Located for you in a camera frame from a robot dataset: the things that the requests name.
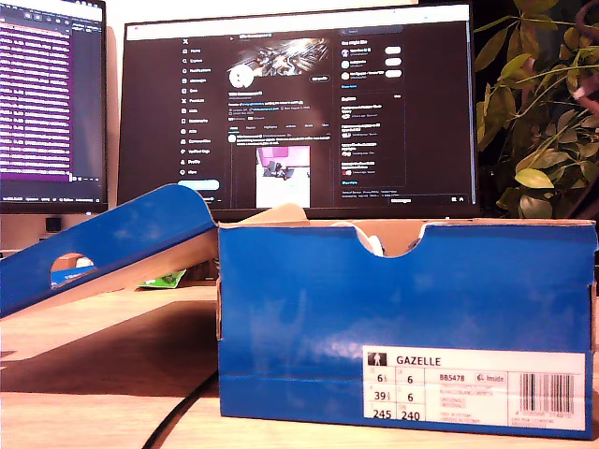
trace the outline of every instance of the computer screen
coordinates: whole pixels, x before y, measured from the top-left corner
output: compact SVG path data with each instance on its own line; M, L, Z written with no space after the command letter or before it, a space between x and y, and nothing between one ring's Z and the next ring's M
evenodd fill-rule
M476 215L471 54L468 4L129 23L118 202Z
M108 206L105 3L0 0L2 212Z

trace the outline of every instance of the white wall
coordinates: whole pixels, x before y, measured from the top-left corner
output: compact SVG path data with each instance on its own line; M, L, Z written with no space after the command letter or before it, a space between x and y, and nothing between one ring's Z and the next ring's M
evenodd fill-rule
M242 16L301 10L335 9L340 7L375 7L416 4L417 0L106 0L108 30L108 153L109 204L116 204L116 185L119 159L119 114L121 105L121 76L123 66L124 24L204 17ZM37 242L44 233L46 215L0 216L0 248L24 248ZM69 215L65 226L85 220L85 215Z

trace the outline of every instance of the monitor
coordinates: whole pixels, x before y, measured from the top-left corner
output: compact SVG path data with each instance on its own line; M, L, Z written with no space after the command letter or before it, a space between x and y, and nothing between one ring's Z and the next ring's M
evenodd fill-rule
M0 209L100 212L106 177L106 7L0 0Z
M217 220L478 214L467 3L128 23L117 200Z

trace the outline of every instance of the green object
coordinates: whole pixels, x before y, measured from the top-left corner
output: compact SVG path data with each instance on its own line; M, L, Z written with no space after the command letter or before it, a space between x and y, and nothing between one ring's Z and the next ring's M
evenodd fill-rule
M599 118L574 97L599 72L599 46L574 17L551 18L558 3L514 0L518 15L475 30L489 36L475 70L497 72L476 104L478 149L494 143L479 171L487 216L562 218L599 176ZM502 69L491 65L498 57Z
M142 282L139 286L145 288L176 288L179 285L179 281L186 270L176 271L169 273L162 278L150 279L146 282Z

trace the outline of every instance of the cable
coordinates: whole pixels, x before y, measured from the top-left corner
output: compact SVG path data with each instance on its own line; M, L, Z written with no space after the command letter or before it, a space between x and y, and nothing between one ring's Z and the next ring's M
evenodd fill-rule
M208 379L202 382L192 391L186 398L184 398L172 411L162 420L156 430L150 435L150 438L143 445L142 449L159 449L164 444L168 435L175 428L179 420L194 405L194 403L201 398L202 393L206 390L207 385L218 379L218 371L214 372Z

